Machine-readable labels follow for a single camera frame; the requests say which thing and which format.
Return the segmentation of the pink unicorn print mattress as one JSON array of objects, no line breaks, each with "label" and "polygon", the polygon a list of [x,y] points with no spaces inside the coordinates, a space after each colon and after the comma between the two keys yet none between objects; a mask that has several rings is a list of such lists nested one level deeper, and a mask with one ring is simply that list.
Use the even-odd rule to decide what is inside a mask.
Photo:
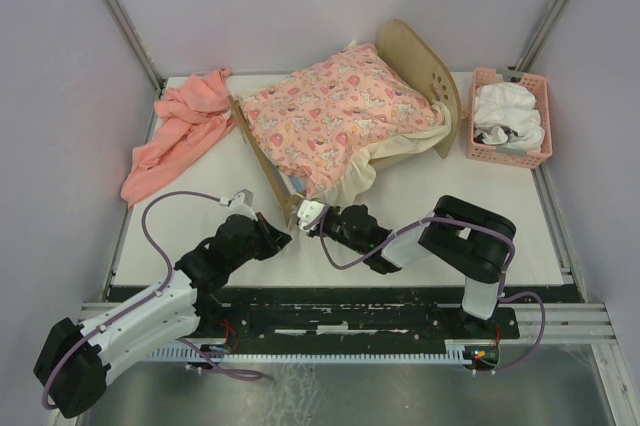
[{"label": "pink unicorn print mattress", "polygon": [[372,44],[238,99],[260,150],[305,195],[345,207],[376,179],[374,161],[425,152],[452,130],[447,107],[403,81]]}]

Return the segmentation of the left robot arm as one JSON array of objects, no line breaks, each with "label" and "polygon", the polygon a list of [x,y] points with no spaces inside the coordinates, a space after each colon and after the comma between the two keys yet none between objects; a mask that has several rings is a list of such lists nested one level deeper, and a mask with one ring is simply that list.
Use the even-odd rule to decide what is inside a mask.
[{"label": "left robot arm", "polygon": [[215,333],[215,293],[245,263],[263,261],[291,242],[262,214],[232,214],[170,267],[165,279],[84,322],[50,330],[34,367],[42,404],[73,418],[93,406],[124,371],[167,342]]}]

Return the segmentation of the wooden striped pet bed frame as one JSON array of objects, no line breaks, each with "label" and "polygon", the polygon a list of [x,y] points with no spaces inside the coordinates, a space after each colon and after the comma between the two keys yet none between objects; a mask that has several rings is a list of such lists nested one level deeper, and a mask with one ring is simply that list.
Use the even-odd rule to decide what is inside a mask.
[{"label": "wooden striped pet bed frame", "polygon": [[[367,44],[374,45],[382,60],[409,86],[428,100],[439,101],[447,107],[452,118],[452,130],[440,143],[429,149],[434,150],[441,158],[446,158],[459,131],[462,109],[460,94],[449,69],[420,36],[401,20],[387,22],[380,28],[376,41]],[[303,199],[317,198],[306,197],[302,182],[281,173],[260,150],[239,105],[239,97],[245,94],[229,98],[233,117],[267,178],[285,225],[291,225],[300,202]],[[382,169],[414,155],[418,154],[378,159],[373,166],[378,175]]]}]

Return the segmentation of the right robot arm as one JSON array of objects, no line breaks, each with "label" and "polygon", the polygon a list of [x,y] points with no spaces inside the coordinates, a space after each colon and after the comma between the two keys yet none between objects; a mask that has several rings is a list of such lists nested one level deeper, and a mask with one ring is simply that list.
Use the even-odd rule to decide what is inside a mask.
[{"label": "right robot arm", "polygon": [[460,328],[481,337],[495,325],[494,311],[515,256],[515,224],[504,216],[445,195],[426,216],[396,230],[378,223],[365,205],[346,208],[305,199],[297,226],[320,240],[329,264],[347,270],[360,263],[379,274],[435,256],[465,277]]}]

